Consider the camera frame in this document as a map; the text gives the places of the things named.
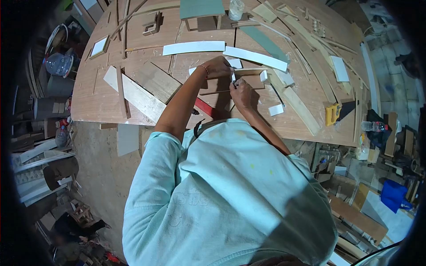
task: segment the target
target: yellow saw handle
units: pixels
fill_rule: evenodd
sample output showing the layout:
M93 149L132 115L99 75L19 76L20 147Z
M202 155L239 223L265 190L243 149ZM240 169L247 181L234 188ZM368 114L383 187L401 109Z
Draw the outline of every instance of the yellow saw handle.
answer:
M336 123L340 116L340 110L342 110L342 107L338 103L325 108L325 126Z

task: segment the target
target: concrete floor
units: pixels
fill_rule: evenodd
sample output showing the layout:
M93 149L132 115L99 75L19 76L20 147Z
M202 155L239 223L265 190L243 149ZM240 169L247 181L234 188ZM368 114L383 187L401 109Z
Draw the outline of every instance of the concrete floor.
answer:
M118 157L116 129L99 129L99 123L75 122L74 139L79 164L77 181L82 186L75 198L91 207L92 214L103 219L112 229L98 231L100 237L124 260L121 244L124 206L136 169L141 161L144 145L153 127L140 126L139 150ZM309 165L315 143L301 140L284 140L292 153L301 152Z

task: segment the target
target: wooden workbench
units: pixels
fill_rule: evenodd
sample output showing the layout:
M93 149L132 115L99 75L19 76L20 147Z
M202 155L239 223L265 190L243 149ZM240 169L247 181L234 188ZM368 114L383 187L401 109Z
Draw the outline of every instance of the wooden workbench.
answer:
M131 0L129 10L133 10L142 0ZM124 5L126 1L119 1L119 18L123 18ZM142 7L150 6L167 1L148 0ZM249 11L260 3L256 0L243 0L245 3L245 11ZM358 55L338 49L341 55L351 62L361 78L368 82L366 67L359 48L359 42L354 37L351 25L339 16L335 11L325 5L317 3L315 0L282 0L289 7L291 7L299 16L299 23L305 28L312 29L312 20L305 20L304 13L299 12L296 7L304 9L309 8L309 14L316 19L321 20L321 24L326 28L326 36L332 38L348 47L351 47L358 52ZM223 1L225 10L229 8L229 1ZM233 29L230 25L231 20L226 16L222 19L222 26L220 30L216 29L216 22L213 17L203 17L199 19L188 20L192 31L188 31L185 23L181 22L179 18L179 8L166 9L160 11L163 16L163 22L160 26L159 32L150 36L143 36L143 28L141 25L141 15L132 17L127 25L127 48L146 47L145 49L132 51L127 53L127 59L122 59L121 49L122 44L115 38L111 41L106 54L99 56L92 60L84 60L93 46L93 43L107 34L111 34L115 28L115 4L111 4L99 20L93 34L90 37L89 43L83 54L83 59L75 80L71 116L75 121L92 121L103 123L130 123L140 125L154 125L153 121L142 114L137 108L130 104L131 118L125 119L121 115L119 96L118 93L110 87L103 77L110 65L121 65L124 68L124 73L134 78L135 73L139 68L147 63L152 62L164 71L168 72L175 79L181 83L185 82L188 78L188 69L195 67L211 58L221 55L221 52L204 52L204 53L191 53L191 54L178 54L162 56L164 45L172 43L184 43L191 41L202 40L223 40L228 46L242 48L254 51L261 54L269 55L258 43L253 41L240 29ZM274 22L275 25L286 29L285 25L278 19ZM283 114L271 117L268 108L279 104L279 100L273 91L268 89L256 90L254 92L253 103L256 105L257 111L267 121L268 124L278 133L282 138L309 140L324 143L334 143L347 146L356 146L353 142L354 132L354 118L355 111L351 112L342 122L339 128L335 129L333 126L325 126L325 109L329 105L327 98L319 85L318 80L314 74L309 75L310 81L307 81L303 74L300 64L288 44L284 41L283 37L274 33L273 31L258 26L259 30L265 33L276 45L278 45L283 52L289 53L291 63L288 68L295 81L293 90L298 94L303 103L307 106L309 111L313 114L317 122L322 127L318 134L314 137L308 131L305 124L295 113L295 111L286 104L285 112ZM259 67L252 62L242 60L244 68ZM366 100L369 98L369 92L366 88L360 89L358 77L352 72L349 73L352 85L356 91L363 96L361 102L362 113L366 112ZM229 81L225 80L210 80L207 89L201 89L200 93L210 92L216 90L225 90L228 88ZM347 95L343 91L338 91L337 94L343 99L354 99L354 90L351 95ZM221 110L228 103L230 96L229 93L220 93L199 96L202 100ZM193 128L197 122L206 118L204 123L211 120L211 118L200 111L200 115L192 115L187 128ZM242 118L241 114L236 108L230 113L230 117Z

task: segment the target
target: green board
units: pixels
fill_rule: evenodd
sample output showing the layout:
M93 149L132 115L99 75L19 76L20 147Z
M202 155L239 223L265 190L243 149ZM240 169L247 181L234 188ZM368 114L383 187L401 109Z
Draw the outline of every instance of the green board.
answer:
M179 9L181 20L225 14L222 0L181 0Z
M256 27L249 26L249 27L241 27L240 29L245 34L250 36L253 40L255 40L258 44L260 44L260 46L262 46L263 49L265 49L273 58L286 62L287 64L290 63L289 59L284 54L284 52Z

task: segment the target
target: light blue sweatshirt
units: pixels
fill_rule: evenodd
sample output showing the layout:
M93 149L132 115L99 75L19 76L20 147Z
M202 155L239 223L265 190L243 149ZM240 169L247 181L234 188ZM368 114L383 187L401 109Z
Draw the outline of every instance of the light blue sweatshirt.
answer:
M326 263L337 231L306 160L240 119L198 134L147 141L124 211L127 263L237 266L287 254Z

